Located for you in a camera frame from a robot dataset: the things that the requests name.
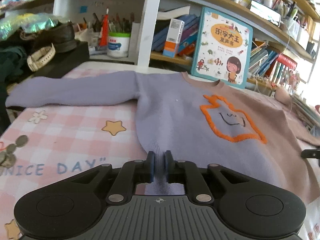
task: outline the star pattern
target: star pattern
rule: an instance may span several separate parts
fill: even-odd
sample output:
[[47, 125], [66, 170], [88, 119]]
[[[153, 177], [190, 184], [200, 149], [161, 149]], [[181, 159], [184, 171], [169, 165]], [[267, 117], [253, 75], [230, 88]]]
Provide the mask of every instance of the star pattern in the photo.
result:
[[102, 128], [102, 131], [111, 133], [116, 136], [118, 132], [126, 131], [127, 129], [122, 126], [122, 121], [106, 121], [106, 126]]
[[20, 235], [20, 230], [17, 226], [17, 223], [14, 219], [11, 220], [9, 224], [4, 225], [5, 230], [7, 231], [7, 238], [18, 240]]

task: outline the purple sweatshirt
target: purple sweatshirt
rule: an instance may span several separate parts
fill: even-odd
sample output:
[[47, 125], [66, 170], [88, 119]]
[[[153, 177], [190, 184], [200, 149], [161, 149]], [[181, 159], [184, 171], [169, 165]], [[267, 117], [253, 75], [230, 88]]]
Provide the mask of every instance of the purple sweatshirt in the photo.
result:
[[[36, 77], [18, 85], [7, 98], [6, 106], [104, 106], [130, 99], [138, 101], [138, 139], [146, 152], [156, 153], [156, 185], [147, 187], [148, 193], [183, 193], [181, 187], [164, 182], [163, 153], [171, 150], [176, 160], [192, 161], [199, 167], [218, 163], [289, 189], [307, 202], [314, 198], [311, 183], [305, 181], [309, 180], [306, 163], [291, 156], [300, 147], [283, 111], [272, 109], [221, 81], [194, 81], [181, 73], [133, 71], [78, 79]], [[305, 174], [302, 185], [297, 182], [301, 173], [292, 176], [279, 164], [288, 154], [290, 158], [282, 160], [283, 166], [290, 165], [291, 159], [297, 161], [294, 165]]]

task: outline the pink checkered bedsheet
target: pink checkered bedsheet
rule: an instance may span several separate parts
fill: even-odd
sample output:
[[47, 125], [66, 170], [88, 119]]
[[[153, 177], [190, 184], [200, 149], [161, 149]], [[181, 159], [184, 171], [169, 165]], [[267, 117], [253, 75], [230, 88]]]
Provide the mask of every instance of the pink checkered bedsheet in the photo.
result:
[[[76, 68], [66, 77], [103, 73], [110, 71]], [[0, 171], [0, 240], [19, 237], [14, 230], [13, 208], [24, 194], [102, 163], [121, 167], [129, 160], [145, 159], [146, 153], [135, 131], [135, 112], [134, 101], [117, 106], [26, 109], [0, 139], [6, 147], [20, 135], [29, 137], [29, 142], [14, 153], [15, 166]], [[126, 131], [113, 136], [102, 130], [106, 121], [122, 121]], [[319, 240], [320, 199], [309, 204], [307, 209], [299, 235], [303, 240]]]

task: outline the black gripper pad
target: black gripper pad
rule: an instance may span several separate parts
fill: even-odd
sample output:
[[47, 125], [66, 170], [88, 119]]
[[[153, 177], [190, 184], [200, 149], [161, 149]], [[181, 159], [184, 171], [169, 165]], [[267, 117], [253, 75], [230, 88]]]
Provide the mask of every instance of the black gripper pad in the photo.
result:
[[[41, 240], [23, 236], [21, 240]], [[227, 226], [211, 207], [192, 204], [187, 196], [133, 196], [107, 208], [101, 220], [68, 240], [249, 240]], [[296, 234], [283, 240], [300, 240]]]

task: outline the watch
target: watch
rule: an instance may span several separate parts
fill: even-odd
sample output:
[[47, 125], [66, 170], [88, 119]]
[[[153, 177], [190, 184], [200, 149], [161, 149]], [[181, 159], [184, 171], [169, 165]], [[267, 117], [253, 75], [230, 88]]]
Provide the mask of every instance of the watch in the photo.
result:
[[41, 48], [27, 58], [27, 63], [32, 72], [35, 72], [47, 65], [50, 60], [56, 54], [56, 50], [52, 46]]

